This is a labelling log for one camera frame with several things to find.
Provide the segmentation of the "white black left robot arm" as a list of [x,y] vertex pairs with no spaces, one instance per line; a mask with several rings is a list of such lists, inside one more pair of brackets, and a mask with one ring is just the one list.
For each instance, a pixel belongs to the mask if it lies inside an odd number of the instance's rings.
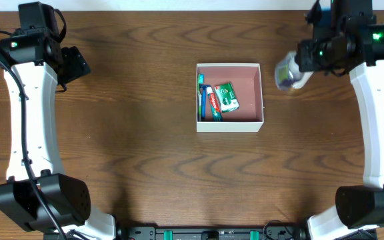
[[115,218],[92,206],[86,184],[67,176],[59,154],[55,96],[90,73],[76,47],[62,47],[60,10],[40,2],[18,7],[20,28],[0,41],[9,90],[11,153],[0,211],[45,239],[115,239]]

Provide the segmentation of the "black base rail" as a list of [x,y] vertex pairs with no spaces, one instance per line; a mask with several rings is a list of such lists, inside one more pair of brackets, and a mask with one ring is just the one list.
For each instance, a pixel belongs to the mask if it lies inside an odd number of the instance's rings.
[[155,228],[151,226],[118,229],[121,240],[306,240],[305,230],[292,224],[270,223],[262,228]]

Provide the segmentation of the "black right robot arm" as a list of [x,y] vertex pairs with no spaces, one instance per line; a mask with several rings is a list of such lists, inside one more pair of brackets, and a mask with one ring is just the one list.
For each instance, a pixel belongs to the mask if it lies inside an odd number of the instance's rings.
[[384,227],[384,25],[370,1],[315,2],[306,14],[311,39],[298,45],[304,73],[348,75],[355,91],[365,150],[363,182],[343,186],[335,204],[307,220],[309,239],[373,239]]

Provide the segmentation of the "white leaf-print lotion tube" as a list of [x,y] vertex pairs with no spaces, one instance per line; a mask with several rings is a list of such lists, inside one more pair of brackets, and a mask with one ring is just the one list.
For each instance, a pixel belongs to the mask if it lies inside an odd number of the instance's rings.
[[313,72],[304,72],[302,78],[300,80],[297,80],[292,84],[293,89],[301,89],[305,86],[305,84],[308,82],[310,77],[312,76]]

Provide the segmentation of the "green soap bar packet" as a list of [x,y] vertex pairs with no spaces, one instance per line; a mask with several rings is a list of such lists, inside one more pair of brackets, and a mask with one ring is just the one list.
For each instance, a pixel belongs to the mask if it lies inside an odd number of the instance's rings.
[[240,107],[232,82],[216,85],[215,94],[222,113],[235,111]]

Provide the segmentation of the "red green toothpaste tube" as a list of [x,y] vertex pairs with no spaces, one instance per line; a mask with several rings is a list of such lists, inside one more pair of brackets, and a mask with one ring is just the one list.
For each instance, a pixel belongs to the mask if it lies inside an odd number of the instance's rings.
[[212,113],[212,116],[213,116],[213,120],[215,122],[222,122],[223,117],[222,117],[222,114],[221,114],[221,110],[220,110],[220,108],[218,106],[216,94],[214,93],[214,91],[213,91],[211,86],[208,86],[206,88],[206,90],[207,90],[207,96],[209,98],[209,104],[210,104],[210,107],[211,107],[211,113]]

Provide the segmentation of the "blue disposable razor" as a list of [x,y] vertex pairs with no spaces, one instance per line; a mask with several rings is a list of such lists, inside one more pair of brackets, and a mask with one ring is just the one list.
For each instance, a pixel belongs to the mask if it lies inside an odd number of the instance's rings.
[[207,88],[209,85],[200,84],[199,88],[201,90],[201,120],[205,120],[206,116],[206,99],[207,99]]

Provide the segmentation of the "clear foam pump soap bottle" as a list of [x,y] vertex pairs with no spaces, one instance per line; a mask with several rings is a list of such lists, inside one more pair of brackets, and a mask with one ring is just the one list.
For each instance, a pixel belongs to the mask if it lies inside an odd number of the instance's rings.
[[300,72],[295,62],[296,51],[290,51],[275,66],[275,83],[282,91],[289,90],[292,86],[302,80],[304,73]]

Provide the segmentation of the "white box pink interior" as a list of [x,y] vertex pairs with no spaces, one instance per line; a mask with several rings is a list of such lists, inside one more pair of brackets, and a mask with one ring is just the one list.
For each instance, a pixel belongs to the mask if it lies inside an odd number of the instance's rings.
[[223,113],[222,122],[215,122],[210,104],[206,116],[196,116],[198,133],[255,133],[264,123],[261,68],[258,63],[198,63],[196,76],[203,75],[205,85],[215,87],[232,83],[239,108]]

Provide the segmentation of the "green white toothbrush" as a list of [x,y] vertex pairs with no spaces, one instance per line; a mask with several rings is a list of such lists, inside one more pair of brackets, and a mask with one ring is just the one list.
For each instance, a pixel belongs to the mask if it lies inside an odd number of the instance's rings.
[[198,121],[201,121],[202,118],[204,118],[204,116],[205,116],[205,110],[204,110],[205,100],[203,98],[203,94],[202,94],[202,90],[201,90],[201,86],[203,83],[204,83],[204,74],[198,74],[198,77],[197,77]]

